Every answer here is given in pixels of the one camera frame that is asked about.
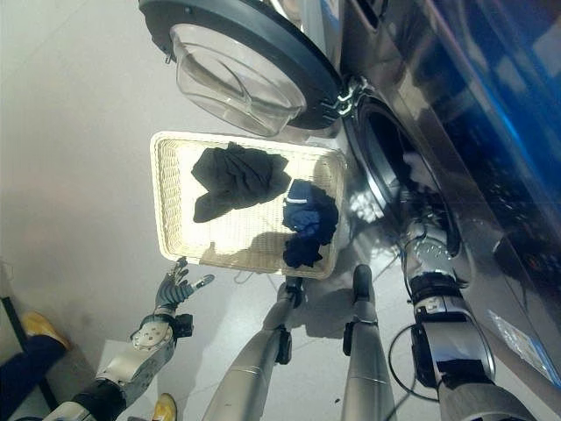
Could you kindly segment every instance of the blue jeans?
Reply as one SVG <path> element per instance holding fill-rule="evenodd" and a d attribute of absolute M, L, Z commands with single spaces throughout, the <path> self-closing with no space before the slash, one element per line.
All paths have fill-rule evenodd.
<path fill-rule="evenodd" d="M 0 367 L 0 421 L 6 421 L 66 348 L 48 336 L 31 336 L 25 350 Z"/>

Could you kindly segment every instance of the door hinge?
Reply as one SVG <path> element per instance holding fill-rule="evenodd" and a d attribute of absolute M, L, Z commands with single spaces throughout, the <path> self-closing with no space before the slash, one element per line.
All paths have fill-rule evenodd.
<path fill-rule="evenodd" d="M 354 110 L 360 97 L 371 86 L 364 76 L 352 76 L 346 83 L 346 89 L 337 97 L 337 102 L 334 105 L 335 110 L 341 117 L 346 117 Z"/>

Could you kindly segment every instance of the black cloth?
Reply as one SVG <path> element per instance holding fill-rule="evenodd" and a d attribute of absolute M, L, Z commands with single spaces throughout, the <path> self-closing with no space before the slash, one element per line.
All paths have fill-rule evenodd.
<path fill-rule="evenodd" d="M 193 220 L 207 222 L 232 209 L 242 209 L 273 200 L 286 191 L 290 176 L 288 161 L 280 155 L 235 143 L 227 149 L 208 148 L 191 174 L 209 192 L 195 203 Z"/>
<path fill-rule="evenodd" d="M 331 242 L 339 212 L 335 199 L 304 180 L 294 180 L 283 210 L 282 223 L 296 234 L 286 242 L 284 261 L 291 268 L 300 265 L 313 267 L 321 260 L 320 245 Z"/>

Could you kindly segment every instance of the metal robot leg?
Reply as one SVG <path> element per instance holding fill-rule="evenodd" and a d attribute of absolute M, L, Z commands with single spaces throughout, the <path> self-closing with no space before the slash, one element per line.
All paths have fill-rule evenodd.
<path fill-rule="evenodd" d="M 292 339 L 286 324 L 302 300 L 302 278 L 287 277 L 263 327 L 232 362 L 218 386 L 203 421 L 259 420 L 275 362 L 288 364 Z"/>
<path fill-rule="evenodd" d="M 353 291 L 354 317 L 344 330 L 343 351 L 351 361 L 341 419 L 386 419 L 394 408 L 394 396 L 380 341 L 372 272 L 368 266 L 356 267 Z"/>

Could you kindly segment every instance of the navy cloth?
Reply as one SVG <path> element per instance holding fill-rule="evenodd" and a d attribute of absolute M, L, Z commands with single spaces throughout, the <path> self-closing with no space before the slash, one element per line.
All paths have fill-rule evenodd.
<path fill-rule="evenodd" d="M 278 154 L 243 148 L 205 149 L 191 174 L 209 192 L 196 200 L 193 220 L 208 222 L 232 209 L 265 203 L 284 193 L 290 176 L 288 160 Z"/>
<path fill-rule="evenodd" d="M 285 244 L 284 261 L 291 268 L 314 266 L 322 259 L 319 246 L 331 242 L 339 212 L 335 199 L 304 180 L 294 180 L 283 210 L 282 223 L 296 234 Z"/>
<path fill-rule="evenodd" d="M 56 339 L 31 336 L 25 350 L 0 367 L 0 421 L 14 413 L 65 352 L 66 348 Z"/>

